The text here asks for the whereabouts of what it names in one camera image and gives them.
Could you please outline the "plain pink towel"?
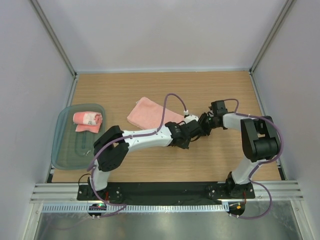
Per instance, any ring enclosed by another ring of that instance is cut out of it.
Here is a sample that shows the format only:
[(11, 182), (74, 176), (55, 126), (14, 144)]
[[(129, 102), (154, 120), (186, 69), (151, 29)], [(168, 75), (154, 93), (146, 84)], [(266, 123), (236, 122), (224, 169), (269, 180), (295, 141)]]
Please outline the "plain pink towel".
[(142, 130), (158, 128), (162, 121), (162, 125), (164, 125), (167, 122), (179, 123), (184, 120), (183, 115), (175, 113), (167, 108), (165, 109), (163, 118), (163, 109), (163, 106), (158, 103), (147, 97), (142, 97), (126, 119), (129, 123)]

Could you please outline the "pink bunny towel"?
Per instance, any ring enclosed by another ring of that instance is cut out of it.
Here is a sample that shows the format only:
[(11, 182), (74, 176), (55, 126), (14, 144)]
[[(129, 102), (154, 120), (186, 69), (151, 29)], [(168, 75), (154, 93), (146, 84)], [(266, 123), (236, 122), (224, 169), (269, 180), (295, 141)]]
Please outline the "pink bunny towel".
[(99, 112), (82, 111), (74, 113), (72, 120), (76, 124), (75, 131), (77, 133), (87, 131), (98, 134), (103, 123), (103, 116)]

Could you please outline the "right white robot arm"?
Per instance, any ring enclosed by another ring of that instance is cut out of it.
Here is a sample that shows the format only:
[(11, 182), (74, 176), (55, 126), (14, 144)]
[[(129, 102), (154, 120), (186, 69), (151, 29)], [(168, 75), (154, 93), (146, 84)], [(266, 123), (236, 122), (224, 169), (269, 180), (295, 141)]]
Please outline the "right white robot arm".
[(234, 129), (241, 133), (243, 160), (231, 171), (223, 187), (229, 198), (244, 197), (252, 188), (252, 176), (261, 165), (276, 161), (282, 154), (282, 135), (271, 116), (255, 116), (238, 112), (239, 101), (234, 111), (226, 108), (224, 100), (211, 103), (210, 111), (203, 113), (198, 122), (201, 135), (208, 136), (211, 130)]

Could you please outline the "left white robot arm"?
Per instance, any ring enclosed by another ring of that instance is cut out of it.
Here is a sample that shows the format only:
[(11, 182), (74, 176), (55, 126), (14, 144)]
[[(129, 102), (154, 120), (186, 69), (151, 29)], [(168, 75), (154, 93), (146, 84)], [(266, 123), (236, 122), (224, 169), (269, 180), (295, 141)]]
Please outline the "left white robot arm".
[(153, 147), (188, 149), (193, 138), (203, 133), (197, 120), (182, 123), (167, 122), (160, 128), (127, 131), (118, 125), (109, 128), (93, 144), (93, 162), (88, 194), (101, 200), (106, 194), (111, 171), (117, 169), (129, 153)]

